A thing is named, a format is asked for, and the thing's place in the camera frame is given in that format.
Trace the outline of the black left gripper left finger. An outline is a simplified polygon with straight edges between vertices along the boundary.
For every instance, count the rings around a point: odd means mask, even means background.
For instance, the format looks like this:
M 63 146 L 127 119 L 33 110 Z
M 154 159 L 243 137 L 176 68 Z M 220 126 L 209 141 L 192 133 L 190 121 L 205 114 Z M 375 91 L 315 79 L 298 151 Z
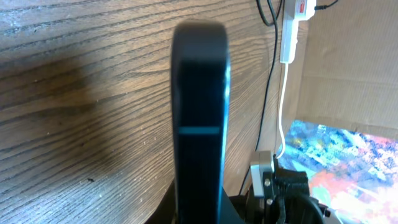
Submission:
M 145 224 L 173 224 L 175 223 L 175 214 L 175 181 L 173 180 L 155 212 L 148 218 Z

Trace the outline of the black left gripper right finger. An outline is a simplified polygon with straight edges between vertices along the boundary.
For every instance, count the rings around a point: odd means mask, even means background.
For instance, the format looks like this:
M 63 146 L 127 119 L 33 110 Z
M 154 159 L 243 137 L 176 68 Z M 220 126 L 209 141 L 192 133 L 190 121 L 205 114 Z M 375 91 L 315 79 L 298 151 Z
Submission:
M 220 224 L 244 224 L 238 211 L 244 207 L 245 199 L 242 195 L 229 197 L 222 189 Z

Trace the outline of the Samsung Galaxy smartphone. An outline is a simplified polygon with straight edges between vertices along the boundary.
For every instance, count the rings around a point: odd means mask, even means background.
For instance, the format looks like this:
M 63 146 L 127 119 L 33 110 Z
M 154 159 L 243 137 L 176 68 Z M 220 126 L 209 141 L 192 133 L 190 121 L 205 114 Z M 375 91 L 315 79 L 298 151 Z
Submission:
M 231 62 L 223 24 L 186 20 L 170 61 L 178 223 L 219 223 Z

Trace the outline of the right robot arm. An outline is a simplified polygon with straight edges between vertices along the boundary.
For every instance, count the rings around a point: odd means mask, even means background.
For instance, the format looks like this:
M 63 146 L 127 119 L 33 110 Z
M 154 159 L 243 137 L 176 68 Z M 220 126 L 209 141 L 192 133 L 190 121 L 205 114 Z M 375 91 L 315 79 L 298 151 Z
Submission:
M 249 175 L 241 193 L 223 196 L 221 223 L 337 224 L 337 213 L 310 196 L 306 172 L 277 168 Z

